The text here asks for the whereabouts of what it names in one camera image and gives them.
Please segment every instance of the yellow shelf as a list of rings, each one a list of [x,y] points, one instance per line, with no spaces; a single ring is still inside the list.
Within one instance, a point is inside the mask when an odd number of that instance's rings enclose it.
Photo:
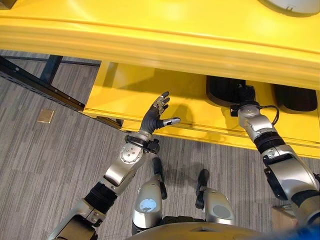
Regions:
[[[256,100],[261,105],[276,104],[270,84],[256,81],[247,84],[254,86]],[[208,100],[206,76],[201,74],[103,61],[83,113],[140,123],[151,103],[165,91],[170,91],[171,100],[163,118],[181,118],[181,123],[170,129],[192,130],[193,138],[200,134],[198,139],[205,142],[211,141],[206,140],[206,134],[214,134],[228,136],[227,145],[254,147],[238,126],[237,118],[230,116],[229,109]],[[273,109],[263,109],[262,113],[271,120],[276,114]],[[288,144],[300,146],[300,155],[320,158],[318,110],[303,114],[280,112],[276,129]],[[180,132],[180,135],[189,138],[191,132]]]
[[[258,0],[17,0],[0,49],[320,90],[319,25]]]

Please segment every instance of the carpeted floor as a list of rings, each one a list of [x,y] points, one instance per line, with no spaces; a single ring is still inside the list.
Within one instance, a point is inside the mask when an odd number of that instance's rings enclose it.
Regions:
[[[39,76],[43,61],[13,60]],[[85,103],[98,67],[62,63],[53,85]],[[53,109],[50,124],[36,122],[42,108]],[[0,78],[0,239],[46,239],[118,156],[125,134]],[[209,186],[224,193],[236,224],[272,230],[271,207],[282,204],[265,179],[257,151],[159,137],[168,198],[164,216],[203,218],[195,208],[195,185],[202,168]],[[131,235],[137,190],[152,176],[147,156],[127,190],[98,229],[101,240]],[[320,160],[303,158],[319,173]]]

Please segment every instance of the robotic hand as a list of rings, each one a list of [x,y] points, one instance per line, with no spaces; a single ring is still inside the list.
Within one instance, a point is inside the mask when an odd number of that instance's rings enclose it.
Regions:
[[[98,239],[95,228],[100,226],[109,208],[145,162],[144,154],[158,152],[159,141],[152,141],[153,132],[180,122],[178,117],[160,120],[161,114],[168,108],[168,96],[169,92],[165,92],[154,101],[143,117],[139,132],[125,137],[126,144],[120,150],[119,157],[89,194],[82,198],[53,230],[48,240]]]

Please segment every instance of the cable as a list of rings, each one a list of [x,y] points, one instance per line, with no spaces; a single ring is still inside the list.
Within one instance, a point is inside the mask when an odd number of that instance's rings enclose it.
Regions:
[[[279,116],[280,116],[280,111],[279,108],[275,105],[267,105],[267,106],[260,106],[259,109],[267,109],[267,108],[272,108],[272,109],[276,109],[276,114],[275,114],[275,118],[272,122],[272,125],[276,125],[276,123],[279,120]]]

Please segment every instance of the robot forearm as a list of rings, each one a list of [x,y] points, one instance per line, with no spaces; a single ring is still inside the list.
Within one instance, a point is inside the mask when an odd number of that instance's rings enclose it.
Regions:
[[[289,200],[301,225],[320,223],[320,193],[313,172],[279,136],[257,102],[231,106],[231,115],[248,133],[261,154],[274,195]]]
[[[154,130],[180,121],[178,117],[160,120],[161,114],[168,108],[168,95],[169,92],[165,92],[155,100],[142,120],[140,131],[125,137],[126,144],[121,148],[118,158],[88,195],[82,198],[53,230],[49,240],[98,238],[95,228],[100,226],[109,208],[144,163],[144,153],[157,153],[159,150],[159,141],[151,140]]]

